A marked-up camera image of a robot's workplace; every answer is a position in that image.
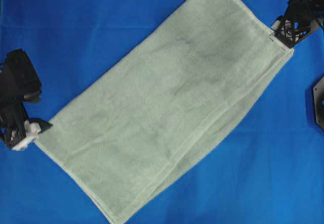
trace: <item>blue fabric surface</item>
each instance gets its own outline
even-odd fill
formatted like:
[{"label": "blue fabric surface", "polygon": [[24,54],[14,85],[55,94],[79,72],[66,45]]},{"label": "blue fabric surface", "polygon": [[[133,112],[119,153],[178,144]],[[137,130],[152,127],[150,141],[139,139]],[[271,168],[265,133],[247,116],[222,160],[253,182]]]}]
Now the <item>blue fabric surface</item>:
[{"label": "blue fabric surface", "polygon": [[[3,0],[0,61],[27,51],[44,92],[27,111],[50,119],[184,1]],[[242,1],[268,26],[287,4]],[[317,31],[226,140],[128,223],[323,223],[324,132],[311,95],[323,58]],[[34,144],[24,152],[0,144],[0,187],[0,223],[107,223]]]}]

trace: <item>folded towel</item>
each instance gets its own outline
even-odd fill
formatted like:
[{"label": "folded towel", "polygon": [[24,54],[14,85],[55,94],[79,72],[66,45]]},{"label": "folded towel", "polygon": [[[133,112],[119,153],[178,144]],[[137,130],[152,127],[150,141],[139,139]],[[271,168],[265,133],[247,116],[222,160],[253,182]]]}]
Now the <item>folded towel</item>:
[{"label": "folded towel", "polygon": [[187,0],[36,144],[111,223],[215,148],[293,55],[240,0]]}]

